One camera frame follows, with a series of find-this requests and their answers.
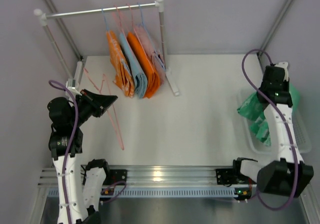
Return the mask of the pale pink trousers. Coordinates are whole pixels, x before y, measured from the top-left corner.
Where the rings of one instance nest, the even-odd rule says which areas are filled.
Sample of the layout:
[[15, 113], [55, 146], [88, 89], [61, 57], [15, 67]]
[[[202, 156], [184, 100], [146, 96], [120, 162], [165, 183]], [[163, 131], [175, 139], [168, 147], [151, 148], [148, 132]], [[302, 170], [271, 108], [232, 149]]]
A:
[[142, 44], [142, 47], [155, 66], [159, 78], [160, 78], [160, 85], [162, 85], [166, 78], [166, 69], [165, 69], [165, 62], [163, 55], [160, 51], [160, 48], [158, 44], [156, 43], [155, 39], [150, 35], [150, 33], [147, 31], [146, 27], [142, 24], [134, 25], [134, 30], [137, 34], [138, 39], [140, 40], [140, 43]]

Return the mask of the aluminium corner frame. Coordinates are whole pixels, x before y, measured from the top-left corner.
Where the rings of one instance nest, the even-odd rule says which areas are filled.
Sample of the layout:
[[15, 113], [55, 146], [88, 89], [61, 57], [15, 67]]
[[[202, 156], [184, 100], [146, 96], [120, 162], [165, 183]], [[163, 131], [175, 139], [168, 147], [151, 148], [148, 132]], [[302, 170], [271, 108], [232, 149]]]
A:
[[[58, 12], [53, 0], [42, 0], [42, 1], [51, 14], [55, 14]], [[56, 22], [57, 26], [59, 27], [61, 33], [63, 34], [65, 40], [67, 41], [67, 43], [71, 47], [73, 53], [77, 57], [77, 59], [82, 60], [83, 56], [81, 55], [80, 51], [78, 50], [78, 48], [77, 48], [73, 38], [71, 37], [70, 32], [68, 31], [64, 21], [62, 19], [55, 19], [55, 22]]]
[[278, 11], [273, 24], [268, 31], [266, 37], [264, 38], [260, 49], [266, 51], [267, 47], [270, 45], [272, 39], [274, 38], [275, 34], [277, 33], [279, 27], [281, 26], [283, 20], [285, 19], [286, 15], [289, 13], [290, 8], [292, 7], [295, 0], [284, 0], [283, 4]]

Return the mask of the orange white patterned trousers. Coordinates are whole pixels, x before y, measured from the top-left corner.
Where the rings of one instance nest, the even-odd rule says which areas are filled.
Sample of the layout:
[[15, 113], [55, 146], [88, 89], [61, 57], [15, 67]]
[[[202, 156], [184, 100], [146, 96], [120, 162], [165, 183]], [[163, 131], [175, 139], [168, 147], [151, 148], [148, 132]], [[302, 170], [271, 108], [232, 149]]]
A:
[[132, 98], [135, 94], [135, 86], [126, 58], [115, 33], [111, 30], [105, 33], [109, 46], [110, 63], [116, 72], [113, 82], [122, 90], [126, 97]]

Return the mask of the aluminium mounting rail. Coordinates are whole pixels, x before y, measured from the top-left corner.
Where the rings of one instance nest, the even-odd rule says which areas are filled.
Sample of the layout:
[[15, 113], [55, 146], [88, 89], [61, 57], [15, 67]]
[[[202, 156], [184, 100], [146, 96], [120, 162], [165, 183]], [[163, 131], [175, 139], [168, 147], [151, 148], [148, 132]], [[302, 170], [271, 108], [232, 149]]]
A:
[[216, 187], [216, 169], [229, 166], [112, 165], [125, 169], [128, 187]]

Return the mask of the white plastic mesh basket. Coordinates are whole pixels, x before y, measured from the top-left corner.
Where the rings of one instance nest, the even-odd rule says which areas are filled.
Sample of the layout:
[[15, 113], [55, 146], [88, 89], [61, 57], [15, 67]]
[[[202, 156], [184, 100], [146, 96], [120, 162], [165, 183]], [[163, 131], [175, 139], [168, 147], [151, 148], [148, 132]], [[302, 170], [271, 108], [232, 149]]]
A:
[[[250, 95], [253, 91], [249, 89], [241, 90], [240, 93], [237, 96], [237, 101], [239, 103], [239, 106], [243, 103], [243, 101], [247, 98], [248, 95]], [[298, 145], [299, 151], [301, 154], [305, 154], [311, 151], [311, 142], [309, 137], [307, 136], [306, 128], [304, 126], [304, 123], [302, 121], [301, 115], [299, 114], [297, 110], [297, 106], [299, 103], [299, 93], [294, 88], [294, 86], [290, 86], [290, 94], [293, 97], [293, 114], [292, 114], [292, 123], [293, 123], [293, 129], [295, 133], [295, 140], [296, 144]], [[271, 151], [271, 146], [266, 147], [263, 144], [258, 141], [254, 135], [251, 133], [249, 129], [250, 121], [248, 121], [246, 118], [243, 117], [244, 122], [244, 128], [247, 135], [247, 142], [251, 149], [258, 154], [269, 154]]]

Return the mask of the aluminium corner frame left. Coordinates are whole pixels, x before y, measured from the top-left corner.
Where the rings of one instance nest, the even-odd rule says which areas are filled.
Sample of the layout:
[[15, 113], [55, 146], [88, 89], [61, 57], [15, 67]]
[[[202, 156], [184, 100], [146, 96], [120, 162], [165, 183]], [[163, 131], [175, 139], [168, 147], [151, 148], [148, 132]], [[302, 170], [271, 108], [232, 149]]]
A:
[[[51, 14], [55, 14], [58, 12], [53, 0], [42, 0], [42, 1]], [[81, 55], [80, 51], [78, 50], [78, 48], [77, 48], [73, 38], [71, 37], [70, 32], [68, 31], [64, 21], [62, 19], [55, 19], [55, 22], [56, 22], [57, 26], [59, 27], [61, 33], [63, 34], [65, 40], [67, 41], [67, 43], [71, 47], [73, 53], [77, 57], [77, 59], [82, 60], [83, 56]]]

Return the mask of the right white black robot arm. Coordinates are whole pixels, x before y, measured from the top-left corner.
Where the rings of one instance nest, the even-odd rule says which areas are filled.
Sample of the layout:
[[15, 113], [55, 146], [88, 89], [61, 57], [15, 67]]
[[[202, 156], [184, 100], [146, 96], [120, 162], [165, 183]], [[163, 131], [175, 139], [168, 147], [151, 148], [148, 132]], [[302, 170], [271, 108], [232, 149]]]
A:
[[270, 144], [267, 164], [238, 158], [240, 174], [257, 183], [262, 193], [299, 197], [314, 176], [298, 149], [293, 126], [292, 86], [288, 63], [279, 62], [265, 68], [257, 92], [250, 94], [237, 112], [250, 122], [251, 131], [260, 142]]

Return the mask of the aluminium corner frame right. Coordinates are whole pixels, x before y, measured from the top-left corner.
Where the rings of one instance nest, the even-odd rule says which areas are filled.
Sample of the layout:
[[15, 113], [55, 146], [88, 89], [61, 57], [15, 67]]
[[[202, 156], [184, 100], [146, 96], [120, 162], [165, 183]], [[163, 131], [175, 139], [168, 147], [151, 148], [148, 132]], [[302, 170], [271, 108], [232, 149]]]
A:
[[290, 8], [292, 7], [295, 0], [284, 0], [283, 4], [278, 11], [273, 24], [268, 31], [266, 37], [264, 38], [260, 49], [266, 51], [267, 47], [270, 45], [272, 39], [274, 38], [275, 34], [277, 33], [279, 27], [281, 26], [283, 20], [285, 19], [286, 15], [289, 13]]

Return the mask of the green white tie-dye trousers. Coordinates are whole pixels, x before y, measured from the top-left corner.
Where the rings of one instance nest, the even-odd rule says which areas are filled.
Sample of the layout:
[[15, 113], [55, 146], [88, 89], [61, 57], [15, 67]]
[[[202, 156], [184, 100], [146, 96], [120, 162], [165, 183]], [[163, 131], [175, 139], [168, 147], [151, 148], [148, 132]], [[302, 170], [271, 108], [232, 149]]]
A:
[[269, 127], [263, 109], [263, 105], [258, 100], [257, 93], [252, 92], [237, 108], [237, 112], [240, 116], [250, 121], [249, 129], [254, 137], [264, 146], [270, 147]]

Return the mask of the light blue trousers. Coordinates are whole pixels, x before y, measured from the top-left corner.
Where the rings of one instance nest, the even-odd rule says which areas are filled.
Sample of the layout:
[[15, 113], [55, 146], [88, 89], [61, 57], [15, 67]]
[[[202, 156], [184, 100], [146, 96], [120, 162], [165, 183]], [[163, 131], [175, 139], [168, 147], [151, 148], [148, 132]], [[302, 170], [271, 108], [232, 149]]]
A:
[[124, 33], [119, 34], [120, 44], [125, 52], [125, 56], [129, 61], [129, 66], [131, 69], [131, 75], [134, 81], [134, 93], [138, 96], [138, 98], [142, 99], [145, 96], [147, 90], [147, 77], [142, 70], [139, 61], [137, 60], [131, 46]]

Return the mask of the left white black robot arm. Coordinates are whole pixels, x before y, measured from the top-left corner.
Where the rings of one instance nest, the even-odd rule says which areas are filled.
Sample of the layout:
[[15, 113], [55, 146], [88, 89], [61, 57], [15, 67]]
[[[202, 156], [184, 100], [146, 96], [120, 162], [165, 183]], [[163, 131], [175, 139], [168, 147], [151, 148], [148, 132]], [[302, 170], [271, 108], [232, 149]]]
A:
[[101, 223], [99, 200], [110, 167], [105, 159], [93, 159], [81, 174], [83, 132], [80, 127], [90, 117], [101, 117], [117, 100], [86, 89], [73, 97], [52, 99], [48, 105], [52, 121], [49, 149], [58, 180], [58, 223]]

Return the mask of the plain orange trousers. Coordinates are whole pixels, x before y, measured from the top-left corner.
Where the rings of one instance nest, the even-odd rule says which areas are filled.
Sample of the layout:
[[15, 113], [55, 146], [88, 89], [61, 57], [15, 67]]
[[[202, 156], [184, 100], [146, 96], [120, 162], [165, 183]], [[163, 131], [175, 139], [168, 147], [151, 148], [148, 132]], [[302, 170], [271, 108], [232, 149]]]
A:
[[151, 98], [157, 92], [161, 85], [159, 74], [154, 64], [150, 61], [149, 57], [145, 53], [138, 38], [133, 33], [128, 32], [127, 40], [147, 78], [148, 84], [146, 92], [144, 94], [144, 98]]

